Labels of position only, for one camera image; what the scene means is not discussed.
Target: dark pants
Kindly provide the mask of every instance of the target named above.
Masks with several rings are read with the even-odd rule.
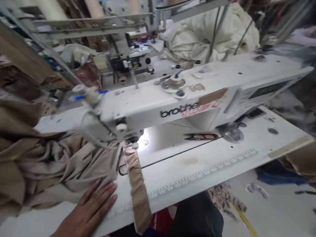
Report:
[[[222,237],[224,220],[207,191],[178,203],[170,237]]]

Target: blue cloth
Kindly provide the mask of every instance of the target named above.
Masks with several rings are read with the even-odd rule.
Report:
[[[291,184],[302,185],[307,179],[294,172],[288,171],[278,160],[273,160],[256,168],[257,179],[269,185]]]

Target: fabric scrap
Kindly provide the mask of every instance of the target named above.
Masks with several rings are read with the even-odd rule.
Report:
[[[233,211],[234,207],[240,212],[246,212],[247,207],[242,201],[228,191],[230,188],[230,184],[224,182],[208,189],[207,192],[218,210],[223,210],[223,212],[234,221],[238,221],[238,218]]]
[[[149,226],[152,217],[147,190],[144,184],[142,168],[139,163],[137,150],[132,147],[125,147],[124,154],[129,171],[129,180],[132,186],[131,195],[135,230],[138,234],[142,235]]]

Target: measuring tape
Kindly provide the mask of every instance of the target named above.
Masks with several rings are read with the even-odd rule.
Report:
[[[163,185],[156,190],[150,191],[148,193],[148,199],[149,199],[149,201],[158,200],[159,198],[162,198],[165,195],[168,195],[174,191],[177,191],[180,188],[185,188],[188,184],[191,184],[195,181],[198,181],[199,179],[208,177],[209,175],[211,175],[212,173],[214,173],[216,171],[219,171],[219,170],[224,169],[228,166],[231,166],[237,162],[240,162],[242,160],[250,158],[256,154],[258,154],[257,150],[250,149],[250,150],[247,150],[243,153],[240,153],[240,154],[238,154],[230,159],[227,159],[227,160],[221,161],[217,164],[206,167],[203,170],[195,172],[194,174],[191,174],[189,176],[178,179],[178,180],[171,182],[167,185]],[[112,208],[110,210],[110,212],[108,213],[107,218],[114,217],[116,215],[119,215],[119,214],[126,212],[126,211],[130,211],[132,209],[133,209],[132,201],[126,202],[124,204],[116,206],[115,208]]]

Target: human hand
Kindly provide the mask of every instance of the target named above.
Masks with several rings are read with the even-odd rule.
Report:
[[[75,209],[64,219],[51,237],[89,237],[99,226],[108,211],[114,205],[118,195],[109,198],[117,188],[117,184],[108,183],[97,193],[100,181],[86,191]]]

